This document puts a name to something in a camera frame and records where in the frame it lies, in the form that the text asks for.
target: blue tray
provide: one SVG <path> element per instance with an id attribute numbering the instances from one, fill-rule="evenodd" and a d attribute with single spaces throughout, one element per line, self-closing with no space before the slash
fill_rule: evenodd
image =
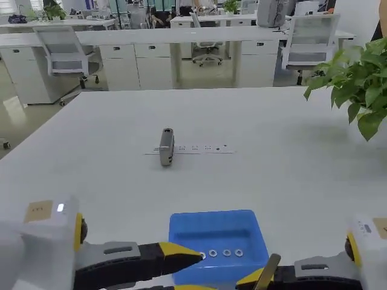
<path id="1" fill-rule="evenodd" d="M 206 254 L 200 263 L 172 275 L 176 285 L 235 283 L 263 268 L 268 260 L 251 210 L 175 213 L 169 222 L 169 241 Z M 223 255 L 225 249 L 231 250 L 231 256 Z M 235 255 L 237 249 L 243 256 Z M 217 256 L 210 257 L 209 250 L 216 250 Z"/>

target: white cabinet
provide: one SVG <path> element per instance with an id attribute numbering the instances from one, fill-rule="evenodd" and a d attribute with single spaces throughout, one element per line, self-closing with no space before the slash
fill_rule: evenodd
<path id="1" fill-rule="evenodd" d="M 241 56 L 240 88 L 273 86 L 277 55 L 262 54 Z"/>
<path id="2" fill-rule="evenodd" d="M 234 19 L 230 20 L 230 26 L 251 26 L 252 21 L 250 19 Z"/>
<path id="3" fill-rule="evenodd" d="M 171 59 L 148 57 L 137 59 L 141 89 L 172 89 Z"/>
<path id="4" fill-rule="evenodd" d="M 278 40 L 242 41 L 238 87 L 273 86 Z"/>
<path id="5" fill-rule="evenodd" d="M 135 59 L 104 59 L 109 91 L 135 91 L 140 89 Z"/>
<path id="6" fill-rule="evenodd" d="M 147 43 L 134 49 L 141 89 L 172 89 L 171 46 Z"/>
<path id="7" fill-rule="evenodd" d="M 55 101 L 50 98 L 46 90 L 32 48 L 3 48 L 1 56 L 21 103 L 43 104 Z"/>
<path id="8" fill-rule="evenodd" d="M 169 57 L 171 49 L 168 43 L 135 44 L 136 57 Z"/>
<path id="9" fill-rule="evenodd" d="M 140 89 L 133 45 L 101 45 L 100 51 L 110 91 Z"/>
<path id="10" fill-rule="evenodd" d="M 172 22 L 171 28 L 191 28 L 191 22 Z M 180 52 L 182 59 L 191 59 L 192 43 L 181 43 Z"/>
<path id="11" fill-rule="evenodd" d="M 242 54 L 277 54 L 278 40 L 252 40 L 242 42 Z"/>

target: led light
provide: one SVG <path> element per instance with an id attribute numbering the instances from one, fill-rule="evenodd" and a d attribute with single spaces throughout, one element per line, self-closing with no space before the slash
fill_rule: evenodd
<path id="1" fill-rule="evenodd" d="M 58 204 L 58 208 L 57 208 L 57 212 L 61 212 L 61 211 L 63 211 L 63 208 L 65 207 L 65 205 L 64 204 Z"/>

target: white office chair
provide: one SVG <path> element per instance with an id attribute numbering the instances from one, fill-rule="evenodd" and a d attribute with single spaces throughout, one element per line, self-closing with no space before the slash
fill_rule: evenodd
<path id="1" fill-rule="evenodd" d="M 195 13 L 190 13 L 193 26 L 195 28 L 201 28 L 199 18 Z M 205 48 L 206 53 L 192 58 L 193 63 L 199 63 L 199 66 L 203 66 L 204 62 L 218 62 L 218 65 L 222 64 L 222 57 L 219 54 L 212 53 L 214 50 L 218 49 L 218 46 L 223 45 L 223 42 L 197 42 L 197 47 Z"/>
<path id="2" fill-rule="evenodd" d="M 258 8 L 257 0 L 241 1 L 241 14 L 254 14 L 257 8 Z"/>
<path id="3" fill-rule="evenodd" d="M 312 12 L 315 14 L 319 10 L 319 1 L 304 1 L 296 3 L 294 15 L 308 15 Z"/>
<path id="4" fill-rule="evenodd" d="M 289 37 L 282 49 L 282 69 L 299 71 L 297 85 L 302 83 L 302 71 L 332 59 L 336 50 L 335 32 L 339 14 L 293 16 Z"/>
<path id="5" fill-rule="evenodd" d="M 77 35 L 70 26 L 34 27 L 37 38 L 46 52 L 48 75 L 78 77 L 82 90 L 67 94 L 60 99 L 60 105 L 85 91 L 85 77 L 102 68 L 102 60 L 92 46 L 81 46 Z"/>

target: power strip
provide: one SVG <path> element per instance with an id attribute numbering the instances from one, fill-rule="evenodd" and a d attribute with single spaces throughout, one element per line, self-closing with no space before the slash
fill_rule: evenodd
<path id="1" fill-rule="evenodd" d="M 235 150 L 227 145 L 179 145 L 174 147 L 174 154 L 231 154 L 235 153 Z M 158 154 L 158 147 L 154 147 L 152 152 L 145 155 Z"/>

